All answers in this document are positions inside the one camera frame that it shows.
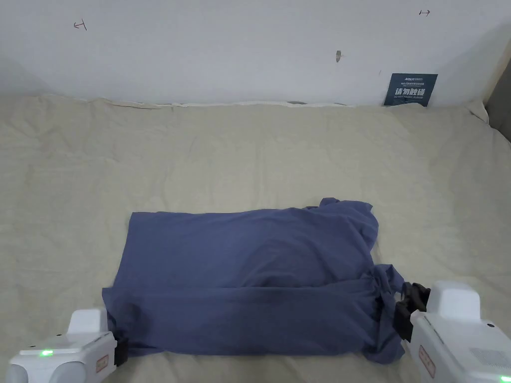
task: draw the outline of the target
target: beige mattress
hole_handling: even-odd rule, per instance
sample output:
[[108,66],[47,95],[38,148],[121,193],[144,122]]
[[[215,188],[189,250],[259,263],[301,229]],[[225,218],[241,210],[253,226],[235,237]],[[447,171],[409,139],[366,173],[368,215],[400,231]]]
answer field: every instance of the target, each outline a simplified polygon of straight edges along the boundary
[[[471,107],[0,100],[0,376],[102,305],[132,211],[371,203],[375,262],[468,282],[511,335],[511,150]],[[409,356],[133,358],[109,382],[419,381]]]

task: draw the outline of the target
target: vent grille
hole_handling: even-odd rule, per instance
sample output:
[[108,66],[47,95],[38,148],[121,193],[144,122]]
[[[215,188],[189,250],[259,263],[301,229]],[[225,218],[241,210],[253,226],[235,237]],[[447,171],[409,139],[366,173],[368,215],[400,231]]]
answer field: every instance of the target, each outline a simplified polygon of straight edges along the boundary
[[471,348],[470,352],[485,366],[511,369],[511,361],[503,351]]

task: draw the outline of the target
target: dark blue sign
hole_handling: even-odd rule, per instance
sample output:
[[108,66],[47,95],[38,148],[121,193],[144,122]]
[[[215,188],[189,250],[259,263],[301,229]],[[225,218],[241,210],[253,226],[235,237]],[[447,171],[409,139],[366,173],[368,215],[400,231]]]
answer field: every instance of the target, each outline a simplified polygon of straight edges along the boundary
[[428,106],[436,76],[415,73],[393,73],[384,106],[418,103]]

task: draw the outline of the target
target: folded blue shirt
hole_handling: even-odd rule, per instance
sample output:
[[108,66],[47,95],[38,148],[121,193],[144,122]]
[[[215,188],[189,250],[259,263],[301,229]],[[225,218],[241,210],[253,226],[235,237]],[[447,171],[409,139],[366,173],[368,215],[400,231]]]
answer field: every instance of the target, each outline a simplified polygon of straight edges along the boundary
[[372,206],[133,213],[103,300],[131,355],[403,355],[392,328],[403,278],[370,255]]

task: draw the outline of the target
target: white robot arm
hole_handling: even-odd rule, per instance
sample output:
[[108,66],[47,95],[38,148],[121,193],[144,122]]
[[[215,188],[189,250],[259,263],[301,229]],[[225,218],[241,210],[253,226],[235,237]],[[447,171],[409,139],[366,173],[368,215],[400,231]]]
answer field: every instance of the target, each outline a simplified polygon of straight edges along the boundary
[[[481,320],[479,295],[466,284],[406,283],[394,328],[422,383],[511,383],[511,341]],[[11,359],[6,383],[99,383],[126,359],[127,342],[108,331],[106,310],[77,310],[65,335]]]
[[479,294],[470,286],[406,283],[402,298],[394,328],[422,383],[511,382],[511,341],[493,322],[481,320]]
[[6,383],[99,383],[127,359],[127,342],[108,331],[104,308],[76,310],[66,334],[19,352]]

